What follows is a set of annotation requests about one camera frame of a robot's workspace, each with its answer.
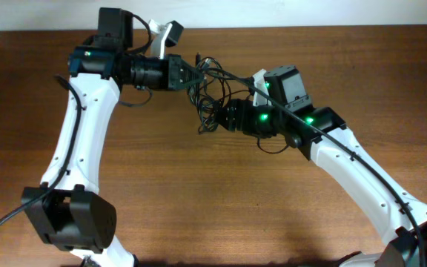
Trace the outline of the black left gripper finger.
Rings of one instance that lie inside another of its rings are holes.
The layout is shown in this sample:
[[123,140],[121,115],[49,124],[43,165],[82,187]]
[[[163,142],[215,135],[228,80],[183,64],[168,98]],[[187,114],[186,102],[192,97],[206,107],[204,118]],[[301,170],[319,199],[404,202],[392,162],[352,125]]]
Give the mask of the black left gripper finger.
[[199,68],[190,65],[184,59],[181,60],[181,69],[184,74],[202,74]]
[[182,73],[182,77],[179,79],[179,88],[187,89],[192,86],[197,86],[204,81],[204,74],[184,74]]

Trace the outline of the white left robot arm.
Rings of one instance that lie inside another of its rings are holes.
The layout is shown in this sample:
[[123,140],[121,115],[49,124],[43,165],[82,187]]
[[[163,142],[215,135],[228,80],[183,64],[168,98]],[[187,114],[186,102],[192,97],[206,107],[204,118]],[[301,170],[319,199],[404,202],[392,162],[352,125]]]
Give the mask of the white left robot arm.
[[81,258],[84,266],[136,266],[136,256],[115,235],[116,209],[99,194],[99,163],[113,109],[125,85],[182,90],[203,76],[178,55],[183,26],[145,23],[148,41],[133,46],[135,15],[119,8],[99,11],[98,30],[71,53],[69,93],[53,158],[37,187],[21,196],[24,212],[43,243]]

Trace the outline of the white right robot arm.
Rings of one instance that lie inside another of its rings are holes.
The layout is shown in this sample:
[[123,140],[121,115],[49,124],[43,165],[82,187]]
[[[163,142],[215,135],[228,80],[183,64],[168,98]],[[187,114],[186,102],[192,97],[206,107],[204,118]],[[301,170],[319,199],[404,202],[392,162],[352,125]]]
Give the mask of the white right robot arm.
[[313,106],[295,66],[261,70],[240,83],[254,98],[228,101],[216,122],[257,140],[284,136],[341,185],[385,244],[380,253],[354,252],[336,266],[427,266],[427,204],[373,160],[336,112]]

